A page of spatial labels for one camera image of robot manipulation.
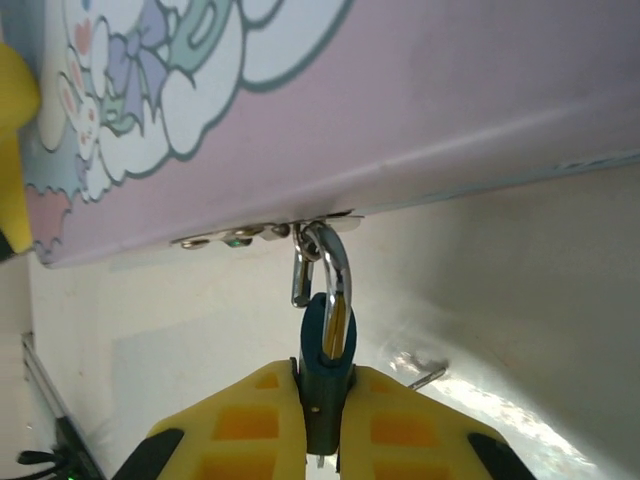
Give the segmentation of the blue cartoon bunny tin box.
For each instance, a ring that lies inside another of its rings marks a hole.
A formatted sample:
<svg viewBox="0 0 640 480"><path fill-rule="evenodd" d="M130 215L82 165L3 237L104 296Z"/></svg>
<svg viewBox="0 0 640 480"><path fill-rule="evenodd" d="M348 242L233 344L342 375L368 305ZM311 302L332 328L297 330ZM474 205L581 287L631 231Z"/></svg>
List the blue cartoon bunny tin box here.
<svg viewBox="0 0 640 480"><path fill-rule="evenodd" d="M640 0L0 0L49 266L640 157Z"/></svg>

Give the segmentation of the teal padlock with silver shackle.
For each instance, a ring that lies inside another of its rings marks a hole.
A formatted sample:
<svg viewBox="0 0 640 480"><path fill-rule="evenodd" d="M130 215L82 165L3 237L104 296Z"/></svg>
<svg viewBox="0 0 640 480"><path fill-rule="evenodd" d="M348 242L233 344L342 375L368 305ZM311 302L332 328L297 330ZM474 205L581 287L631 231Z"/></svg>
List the teal padlock with silver shackle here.
<svg viewBox="0 0 640 480"><path fill-rule="evenodd" d="M291 303L303 311L294 378L307 452L328 456L339 449L342 412L355 384L351 268L338 233L323 221L294 225L293 240Z"/></svg>

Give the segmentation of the black edge strip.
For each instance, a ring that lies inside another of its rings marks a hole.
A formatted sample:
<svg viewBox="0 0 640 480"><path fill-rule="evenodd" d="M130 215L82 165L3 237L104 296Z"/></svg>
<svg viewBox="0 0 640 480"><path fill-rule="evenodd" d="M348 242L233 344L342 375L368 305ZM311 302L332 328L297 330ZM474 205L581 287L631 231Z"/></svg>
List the black edge strip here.
<svg viewBox="0 0 640 480"><path fill-rule="evenodd" d="M38 358L33 333L21 336L21 350L36 444L28 450L53 456L52 462L34 465L37 480L108 480Z"/></svg>

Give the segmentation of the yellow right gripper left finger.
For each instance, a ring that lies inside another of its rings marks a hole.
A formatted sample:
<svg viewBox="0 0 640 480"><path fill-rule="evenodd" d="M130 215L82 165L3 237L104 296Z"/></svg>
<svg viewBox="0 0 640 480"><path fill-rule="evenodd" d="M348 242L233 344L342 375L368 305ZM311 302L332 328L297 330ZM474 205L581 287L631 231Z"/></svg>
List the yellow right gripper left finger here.
<svg viewBox="0 0 640 480"><path fill-rule="evenodd" d="M159 421L117 480L305 480L295 366L271 362Z"/></svg>

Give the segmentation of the silver metal hasp latch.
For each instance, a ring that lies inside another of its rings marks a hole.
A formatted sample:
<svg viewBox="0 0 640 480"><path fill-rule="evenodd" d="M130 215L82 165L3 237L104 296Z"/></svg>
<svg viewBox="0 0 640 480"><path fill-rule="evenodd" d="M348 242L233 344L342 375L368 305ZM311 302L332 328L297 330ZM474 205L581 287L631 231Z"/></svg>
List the silver metal hasp latch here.
<svg viewBox="0 0 640 480"><path fill-rule="evenodd" d="M329 225L337 232L348 232L356 229L363 219L363 215L357 215L353 211L346 211L294 222L266 222L229 230L206 232L172 240L170 245L181 247L184 250L198 250L218 241L230 248L241 248L251 245L255 238L261 238L265 241L286 239L293 236L296 231L302 232L307 225L314 222Z"/></svg>

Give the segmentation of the thin metal pin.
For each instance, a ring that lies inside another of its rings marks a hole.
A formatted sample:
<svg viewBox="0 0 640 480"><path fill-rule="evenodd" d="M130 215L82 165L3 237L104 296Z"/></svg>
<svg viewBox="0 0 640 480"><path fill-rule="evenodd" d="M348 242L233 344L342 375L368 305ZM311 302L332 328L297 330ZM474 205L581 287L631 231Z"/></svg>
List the thin metal pin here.
<svg viewBox="0 0 640 480"><path fill-rule="evenodd" d="M426 385L432 383L435 380L440 379L447 371L447 367L446 366L442 366L438 369L435 369L431 372L429 372L427 375L419 378L418 380L414 381L413 383L408 385L408 388L416 391L419 390L423 387L425 387Z"/></svg>

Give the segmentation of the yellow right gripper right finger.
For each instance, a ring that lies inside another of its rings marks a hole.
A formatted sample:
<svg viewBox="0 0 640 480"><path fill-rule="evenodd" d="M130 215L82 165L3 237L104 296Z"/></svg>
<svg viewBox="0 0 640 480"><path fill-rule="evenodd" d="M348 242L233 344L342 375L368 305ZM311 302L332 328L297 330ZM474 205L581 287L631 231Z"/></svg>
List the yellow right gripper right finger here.
<svg viewBox="0 0 640 480"><path fill-rule="evenodd" d="M371 367L344 405L340 480L537 480L492 427Z"/></svg>

